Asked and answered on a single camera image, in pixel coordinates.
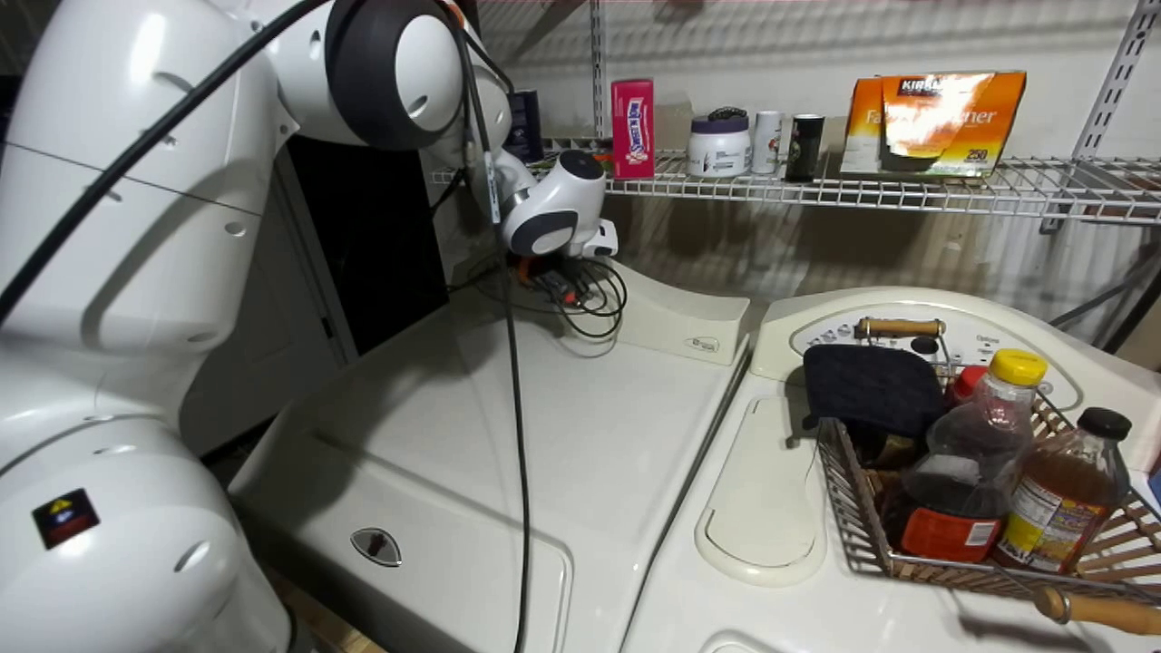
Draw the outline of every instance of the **box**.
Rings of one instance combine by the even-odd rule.
[[[653,176],[653,81],[613,81],[613,176]]]
[[[983,176],[1004,151],[1022,74],[855,81],[838,174]]]

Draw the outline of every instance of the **wire rack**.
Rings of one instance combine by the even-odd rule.
[[[1071,419],[1053,405],[1037,401],[1035,435],[1054,439]],[[874,482],[855,465],[855,450],[841,419],[818,419],[817,429],[831,510],[838,522],[841,550],[851,574],[891,577],[909,585],[939,585],[1004,600],[1035,600],[1035,592],[1071,592],[1097,600],[1126,600],[1139,604],[1161,604],[1161,522],[1157,510],[1132,493],[1097,534],[1079,561],[1079,574],[1037,574],[994,561],[945,561],[891,550],[878,509]]]
[[[1004,161],[985,176],[814,176],[776,174],[705,181],[681,156],[662,156],[655,176],[609,181],[609,195],[737,198],[848,211],[1075,216],[1104,225],[1161,225],[1161,161]]]

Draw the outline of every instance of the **condiment bottle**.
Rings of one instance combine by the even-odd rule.
[[[999,347],[978,388],[924,435],[929,453],[901,475],[901,504],[884,510],[891,543],[906,554],[991,554],[1008,490],[1031,439],[1031,401],[1047,364],[1022,347]]]
[[[1011,490],[1011,514],[999,557],[1011,565],[1071,574],[1097,531],[1127,496],[1127,470],[1116,444],[1132,419],[1089,405],[1079,429],[1025,450]]]

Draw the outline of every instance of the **wire shelf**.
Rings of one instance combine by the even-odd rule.
[[[817,176],[805,186],[774,174],[705,181],[681,156],[660,156],[648,181],[609,181],[609,195],[733,198],[848,211],[1071,216],[1104,225],[1161,225],[1161,161],[1004,161],[985,176]]]

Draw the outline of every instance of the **jar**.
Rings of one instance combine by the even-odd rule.
[[[690,176],[737,176],[752,161],[752,116],[716,109],[690,122]]]

